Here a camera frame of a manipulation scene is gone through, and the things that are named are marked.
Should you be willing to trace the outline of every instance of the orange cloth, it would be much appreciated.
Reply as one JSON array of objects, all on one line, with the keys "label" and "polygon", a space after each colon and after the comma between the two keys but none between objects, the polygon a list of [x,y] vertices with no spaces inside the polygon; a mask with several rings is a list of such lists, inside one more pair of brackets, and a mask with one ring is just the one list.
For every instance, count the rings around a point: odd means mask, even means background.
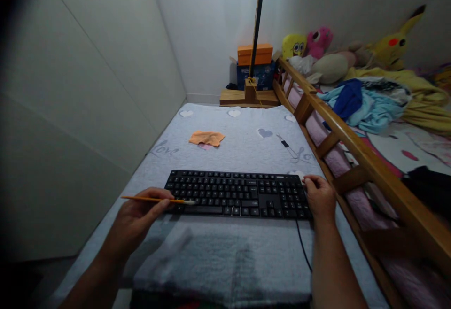
[{"label": "orange cloth", "polygon": [[225,138],[224,135],[217,132],[201,132],[196,131],[191,135],[191,139],[189,142],[194,143],[196,145],[203,142],[204,144],[209,144],[215,147],[219,146],[219,143],[222,141],[222,139]]}]

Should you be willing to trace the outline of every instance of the blue clothing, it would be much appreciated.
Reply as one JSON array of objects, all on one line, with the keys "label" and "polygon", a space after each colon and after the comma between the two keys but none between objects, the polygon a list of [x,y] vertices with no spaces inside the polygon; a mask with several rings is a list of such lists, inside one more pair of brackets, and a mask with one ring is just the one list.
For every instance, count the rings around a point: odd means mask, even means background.
[{"label": "blue clothing", "polygon": [[[326,94],[318,93],[317,95],[334,109],[334,106],[339,100],[340,93],[346,86],[343,85]],[[346,120],[349,126],[358,126],[363,131],[379,134],[393,120],[403,115],[405,106],[399,106],[392,98],[366,89],[362,89],[361,91],[362,106]]]},{"label": "blue clothing", "polygon": [[346,121],[360,107],[362,107],[362,82],[357,79],[348,80],[343,85],[332,109],[343,121]]}]

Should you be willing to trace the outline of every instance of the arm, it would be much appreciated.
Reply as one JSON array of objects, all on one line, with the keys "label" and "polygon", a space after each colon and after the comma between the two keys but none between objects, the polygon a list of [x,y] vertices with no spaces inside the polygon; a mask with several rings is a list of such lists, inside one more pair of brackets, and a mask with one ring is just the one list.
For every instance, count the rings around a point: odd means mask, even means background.
[{"label": "arm", "polygon": [[119,280],[131,253],[143,242],[150,226],[174,197],[164,189],[148,188],[136,196],[160,198],[154,204],[127,201],[91,265],[75,284],[60,309],[111,308],[119,288]]},{"label": "arm", "polygon": [[306,175],[314,218],[313,305],[315,308],[367,308],[335,224],[335,191],[322,177]]}]

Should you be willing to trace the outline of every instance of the keyboard cable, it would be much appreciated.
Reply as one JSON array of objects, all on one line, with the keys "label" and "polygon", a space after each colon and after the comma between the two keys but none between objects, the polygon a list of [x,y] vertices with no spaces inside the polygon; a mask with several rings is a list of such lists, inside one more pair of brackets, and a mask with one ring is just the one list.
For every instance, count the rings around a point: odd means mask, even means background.
[{"label": "keyboard cable", "polygon": [[301,238],[301,231],[299,230],[299,223],[297,220],[296,220],[296,226],[297,226],[297,233],[299,234],[299,240],[301,241],[302,251],[304,252],[304,257],[305,257],[305,260],[307,261],[307,265],[309,266],[310,273],[311,273],[312,272],[311,265],[310,265],[309,259],[307,258],[307,254],[305,253],[304,244],[303,244],[302,238]]}]

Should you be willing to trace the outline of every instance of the orange box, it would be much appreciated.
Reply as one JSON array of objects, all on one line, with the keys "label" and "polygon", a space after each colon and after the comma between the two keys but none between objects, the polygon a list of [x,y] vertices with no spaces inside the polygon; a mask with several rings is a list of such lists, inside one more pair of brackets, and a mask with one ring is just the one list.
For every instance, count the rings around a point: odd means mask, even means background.
[{"label": "orange box", "polygon": [[[238,46],[238,64],[240,66],[249,66],[251,53],[252,53],[252,45]],[[271,44],[257,45],[257,51],[255,55],[255,65],[269,64],[271,63],[271,57],[272,57]]]}]

